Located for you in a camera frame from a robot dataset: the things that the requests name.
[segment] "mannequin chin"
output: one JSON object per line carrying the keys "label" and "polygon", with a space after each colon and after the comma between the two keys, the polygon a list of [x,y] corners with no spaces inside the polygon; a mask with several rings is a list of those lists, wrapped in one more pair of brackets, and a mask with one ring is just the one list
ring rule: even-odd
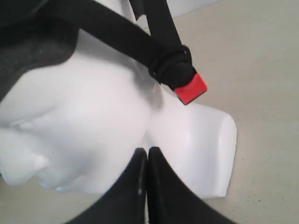
{"label": "mannequin chin", "polygon": [[[134,20],[128,1],[99,0]],[[65,63],[24,74],[0,104],[0,170],[59,192],[104,194],[134,150],[161,147],[200,197],[225,196],[236,127],[225,112],[184,106],[144,67],[80,31]]]}

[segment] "beige surface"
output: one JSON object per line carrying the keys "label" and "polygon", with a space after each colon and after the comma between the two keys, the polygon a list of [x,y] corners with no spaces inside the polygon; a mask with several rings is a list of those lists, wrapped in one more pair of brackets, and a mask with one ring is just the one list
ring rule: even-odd
{"label": "beige surface", "polygon": [[[199,102],[239,130],[228,196],[208,203],[239,224],[299,223],[299,1],[224,0],[176,22],[210,86]],[[61,224],[95,200],[1,181],[0,223]]]}

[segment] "white mannequin head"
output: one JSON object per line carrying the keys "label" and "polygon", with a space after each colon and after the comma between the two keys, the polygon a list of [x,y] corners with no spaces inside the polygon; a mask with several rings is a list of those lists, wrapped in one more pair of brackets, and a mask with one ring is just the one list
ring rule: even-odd
{"label": "white mannequin head", "polygon": [[[129,1],[98,1],[134,21]],[[146,132],[154,87],[142,66],[80,31],[67,62],[24,74],[1,102],[4,178],[105,192]]]}

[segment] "red plastic tab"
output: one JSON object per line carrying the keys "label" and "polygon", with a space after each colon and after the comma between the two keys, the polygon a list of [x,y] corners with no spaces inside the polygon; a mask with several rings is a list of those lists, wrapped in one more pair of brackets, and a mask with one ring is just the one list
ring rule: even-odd
{"label": "red plastic tab", "polygon": [[194,75],[192,81],[183,87],[176,88],[174,92],[178,98],[187,105],[207,91],[207,85],[201,76],[197,73]]}

